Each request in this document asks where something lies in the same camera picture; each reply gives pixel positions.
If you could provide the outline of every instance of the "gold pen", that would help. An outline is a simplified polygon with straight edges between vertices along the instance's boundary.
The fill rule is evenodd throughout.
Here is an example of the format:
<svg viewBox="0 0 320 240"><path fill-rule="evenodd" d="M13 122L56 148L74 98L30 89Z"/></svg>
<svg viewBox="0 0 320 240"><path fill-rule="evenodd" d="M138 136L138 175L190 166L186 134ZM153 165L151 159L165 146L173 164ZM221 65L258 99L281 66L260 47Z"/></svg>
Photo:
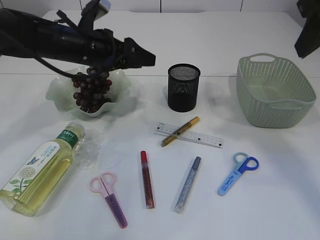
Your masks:
<svg viewBox="0 0 320 240"><path fill-rule="evenodd" d="M170 136L166 137L161 142L161 147L167 146L169 143L171 143L173 140L177 139L178 135L183 134L185 131L190 129L193 125L195 125L197 122L199 122L200 118L196 116L195 118L188 121L185 125L180 127L178 130L174 131Z"/></svg>

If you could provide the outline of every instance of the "flower on label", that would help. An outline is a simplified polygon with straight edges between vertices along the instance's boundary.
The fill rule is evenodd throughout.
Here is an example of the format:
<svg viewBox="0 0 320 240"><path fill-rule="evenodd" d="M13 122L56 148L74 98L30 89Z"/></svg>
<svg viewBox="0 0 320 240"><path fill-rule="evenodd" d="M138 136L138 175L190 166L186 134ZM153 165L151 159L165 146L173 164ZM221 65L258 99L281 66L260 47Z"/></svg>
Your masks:
<svg viewBox="0 0 320 240"><path fill-rule="evenodd" d="M33 177L35 174L36 170L31 166L27 166L19 172L19 177L22 179L28 179Z"/></svg>

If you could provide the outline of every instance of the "white wall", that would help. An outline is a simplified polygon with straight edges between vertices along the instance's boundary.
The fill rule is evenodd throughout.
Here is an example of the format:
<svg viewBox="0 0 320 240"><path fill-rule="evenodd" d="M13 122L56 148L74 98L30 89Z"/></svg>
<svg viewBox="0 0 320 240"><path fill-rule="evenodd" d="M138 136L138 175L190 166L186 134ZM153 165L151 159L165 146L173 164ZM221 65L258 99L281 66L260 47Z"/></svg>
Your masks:
<svg viewBox="0 0 320 240"><path fill-rule="evenodd" d="M81 10L80 0L1 0L5 8L42 17L50 10Z"/></svg>
<svg viewBox="0 0 320 240"><path fill-rule="evenodd" d="M298 24L303 19L297 8L298 0L110 0L111 10L132 12L255 11L286 12ZM20 10L42 17L50 10L80 10L89 0L0 0L5 8Z"/></svg>
<svg viewBox="0 0 320 240"><path fill-rule="evenodd" d="M297 2L298 0L243 0L242 11L286 12L303 26L306 20L300 15Z"/></svg>
<svg viewBox="0 0 320 240"><path fill-rule="evenodd" d="M162 0L163 13L240 11L242 0Z"/></svg>
<svg viewBox="0 0 320 240"><path fill-rule="evenodd" d="M111 10L160 13L160 0L109 0ZM81 0L82 7L90 0Z"/></svg>

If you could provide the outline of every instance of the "plastic bag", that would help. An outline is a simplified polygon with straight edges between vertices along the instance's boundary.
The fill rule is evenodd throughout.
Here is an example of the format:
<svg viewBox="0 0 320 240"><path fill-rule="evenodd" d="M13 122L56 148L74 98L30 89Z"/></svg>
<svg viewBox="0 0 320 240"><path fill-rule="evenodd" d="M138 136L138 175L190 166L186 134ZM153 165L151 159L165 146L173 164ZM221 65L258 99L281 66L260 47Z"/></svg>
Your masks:
<svg viewBox="0 0 320 240"><path fill-rule="evenodd" d="M85 136L74 148L74 161L82 169L91 169L95 166L99 156L99 150L104 140L103 134L95 129L85 131Z"/></svg>

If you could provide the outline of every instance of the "scissors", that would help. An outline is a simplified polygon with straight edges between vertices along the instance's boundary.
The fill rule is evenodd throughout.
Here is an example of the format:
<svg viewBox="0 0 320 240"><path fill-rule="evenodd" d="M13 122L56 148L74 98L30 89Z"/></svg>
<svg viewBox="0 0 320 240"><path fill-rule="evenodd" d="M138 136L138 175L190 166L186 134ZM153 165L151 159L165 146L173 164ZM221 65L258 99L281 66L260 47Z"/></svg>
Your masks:
<svg viewBox="0 0 320 240"><path fill-rule="evenodd" d="M243 161L238 161L237 156L244 156ZM256 163L256 166L253 166L253 167L247 166L248 162L250 162L251 160ZM233 155L233 161L235 162L235 167L233 168L229 176L226 177L226 179L218 189L218 194L220 196L224 196L245 171L253 171L259 167L258 160L253 156L248 156L248 154L244 152L235 153Z"/></svg>
<svg viewBox="0 0 320 240"><path fill-rule="evenodd" d="M108 182L105 176L112 176L111 182ZM120 228L125 229L128 226L128 222L124 213L121 210L121 207L115 196L115 191L113 185L117 180L117 175L113 172L103 172L99 176L94 177L89 185L90 191L93 193L100 193L104 197L105 201L108 203L109 208L111 209L116 221L118 222ZM98 181L99 187L95 188L94 183Z"/></svg>

